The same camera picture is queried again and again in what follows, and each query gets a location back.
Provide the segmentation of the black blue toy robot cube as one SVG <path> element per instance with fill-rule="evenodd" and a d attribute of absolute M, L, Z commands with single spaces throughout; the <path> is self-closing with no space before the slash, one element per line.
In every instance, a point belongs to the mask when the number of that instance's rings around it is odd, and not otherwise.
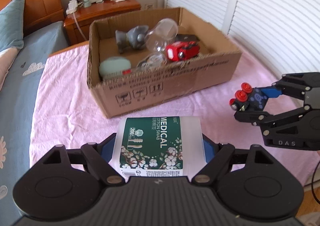
<path fill-rule="evenodd" d="M 229 105 L 234 111 L 262 111 L 267 104 L 268 97 L 259 88 L 253 88 L 249 83 L 242 83 L 241 90 L 237 90 Z"/>

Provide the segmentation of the green medical cotton swab box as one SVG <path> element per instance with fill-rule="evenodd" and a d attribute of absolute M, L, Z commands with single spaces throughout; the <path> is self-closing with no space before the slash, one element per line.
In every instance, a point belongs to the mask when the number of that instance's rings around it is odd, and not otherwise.
<path fill-rule="evenodd" d="M 207 164 L 200 119 L 123 118 L 109 163 L 125 180 L 133 176 L 192 179 Z"/>

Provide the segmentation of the mint green round object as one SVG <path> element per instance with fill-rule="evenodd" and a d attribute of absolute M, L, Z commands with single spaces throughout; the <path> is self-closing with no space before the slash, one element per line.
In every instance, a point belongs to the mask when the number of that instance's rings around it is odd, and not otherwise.
<path fill-rule="evenodd" d="M 103 79 L 121 76 L 131 69 L 131 62 L 124 57 L 109 57 L 99 65 L 99 74 Z"/>

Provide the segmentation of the red toy fire truck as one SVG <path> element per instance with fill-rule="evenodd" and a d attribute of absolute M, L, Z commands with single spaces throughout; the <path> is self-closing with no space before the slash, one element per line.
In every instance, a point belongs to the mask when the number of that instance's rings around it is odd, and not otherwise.
<path fill-rule="evenodd" d="M 167 58 L 173 62 L 186 61 L 196 57 L 200 46 L 196 41 L 176 41 L 165 48 Z"/>

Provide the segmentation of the grey rubber animal toy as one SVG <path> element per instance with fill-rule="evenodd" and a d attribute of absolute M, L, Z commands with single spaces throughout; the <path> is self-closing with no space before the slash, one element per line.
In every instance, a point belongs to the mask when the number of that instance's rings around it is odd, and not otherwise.
<path fill-rule="evenodd" d="M 148 30 L 148 25 L 138 25 L 128 32 L 116 30 L 115 38 L 119 53 L 124 53 L 129 47 L 134 50 L 143 49 L 145 47 L 145 36 Z"/>

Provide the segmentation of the clear plastic jar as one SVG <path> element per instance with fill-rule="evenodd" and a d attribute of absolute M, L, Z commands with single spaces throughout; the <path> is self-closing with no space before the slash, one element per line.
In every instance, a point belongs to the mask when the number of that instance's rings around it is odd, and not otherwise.
<path fill-rule="evenodd" d="M 178 34 L 178 24 L 171 18 L 160 20 L 145 36 L 146 48 L 153 53 L 164 52 Z"/>

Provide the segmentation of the pink table cloth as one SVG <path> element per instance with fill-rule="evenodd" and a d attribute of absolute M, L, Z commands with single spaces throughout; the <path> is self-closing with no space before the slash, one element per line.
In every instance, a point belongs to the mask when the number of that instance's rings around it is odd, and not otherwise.
<path fill-rule="evenodd" d="M 88 142 L 101 142 L 117 131 L 120 118 L 106 118 L 87 86 L 88 50 L 88 45 L 70 48 L 46 61 L 31 125 L 31 165 L 55 145 L 79 148 Z M 265 87 L 275 80 L 244 51 L 229 82 L 134 112 L 132 116 L 198 116 L 208 138 L 247 149 L 254 143 L 263 143 L 260 129 L 236 121 L 228 102 L 244 82 Z"/>

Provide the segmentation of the white louvered closet door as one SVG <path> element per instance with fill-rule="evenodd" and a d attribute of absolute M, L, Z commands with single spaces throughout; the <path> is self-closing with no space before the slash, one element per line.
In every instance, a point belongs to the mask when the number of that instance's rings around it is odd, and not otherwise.
<path fill-rule="evenodd" d="M 319 0 L 165 0 L 210 22 L 272 73 L 319 70 Z"/>

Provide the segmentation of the brown cardboard box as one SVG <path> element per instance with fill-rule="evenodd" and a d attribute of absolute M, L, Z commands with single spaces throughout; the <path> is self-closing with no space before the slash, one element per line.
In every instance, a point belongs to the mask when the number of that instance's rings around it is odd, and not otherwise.
<path fill-rule="evenodd" d="M 119 55 L 116 31 L 127 32 L 138 25 L 155 27 L 165 18 L 178 24 L 181 34 L 194 34 L 200 54 L 187 61 L 166 62 L 158 67 L 139 67 L 150 53 L 126 49 L 132 71 L 102 78 L 99 66 Z M 229 81 L 241 57 L 240 49 L 212 24 L 185 8 L 133 11 L 92 22 L 89 30 L 87 85 L 102 113 L 115 117 L 149 108 L 178 97 Z"/>

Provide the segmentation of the blue bed sheet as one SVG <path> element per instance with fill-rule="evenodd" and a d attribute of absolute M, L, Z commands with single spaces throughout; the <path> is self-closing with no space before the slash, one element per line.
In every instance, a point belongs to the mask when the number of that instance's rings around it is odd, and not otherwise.
<path fill-rule="evenodd" d="M 68 47 L 63 22 L 24 38 L 1 89 L 1 225 L 20 217 L 12 191 L 29 169 L 31 123 L 40 78 L 48 56 Z"/>

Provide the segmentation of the wooden nightstand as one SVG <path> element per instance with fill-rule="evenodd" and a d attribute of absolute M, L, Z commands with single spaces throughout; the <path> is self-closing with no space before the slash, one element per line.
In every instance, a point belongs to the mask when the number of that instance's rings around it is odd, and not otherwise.
<path fill-rule="evenodd" d="M 85 39 L 78 30 L 72 14 L 66 16 L 63 26 L 65 27 L 69 43 L 75 45 L 88 40 L 89 27 L 93 21 L 122 13 L 139 11 L 140 9 L 141 4 L 137 0 L 122 2 L 107 0 L 102 3 L 93 4 L 88 8 L 78 7 L 74 14 Z"/>

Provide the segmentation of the white power strip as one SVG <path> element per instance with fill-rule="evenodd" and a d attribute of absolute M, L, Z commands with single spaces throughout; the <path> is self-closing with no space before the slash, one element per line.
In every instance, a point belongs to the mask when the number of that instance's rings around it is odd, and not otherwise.
<path fill-rule="evenodd" d="M 78 9 L 78 0 L 70 0 L 68 3 L 68 8 L 66 9 L 66 14 L 70 15 L 77 11 Z"/>

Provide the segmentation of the blue pillow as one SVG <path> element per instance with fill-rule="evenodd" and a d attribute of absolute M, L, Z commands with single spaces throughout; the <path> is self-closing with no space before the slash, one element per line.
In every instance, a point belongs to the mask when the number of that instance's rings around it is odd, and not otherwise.
<path fill-rule="evenodd" d="M 10 47 L 22 49 L 25 0 L 12 0 L 1 10 L 1 51 Z"/>

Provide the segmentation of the wall power socket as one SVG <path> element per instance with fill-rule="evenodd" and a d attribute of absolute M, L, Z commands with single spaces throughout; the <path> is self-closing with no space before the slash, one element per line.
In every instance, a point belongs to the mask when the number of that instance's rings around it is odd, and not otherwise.
<path fill-rule="evenodd" d="M 153 4 L 153 3 L 145 4 L 145 6 L 144 6 L 145 10 L 150 10 L 150 9 L 154 9 L 154 8 L 155 8 L 155 4 Z"/>

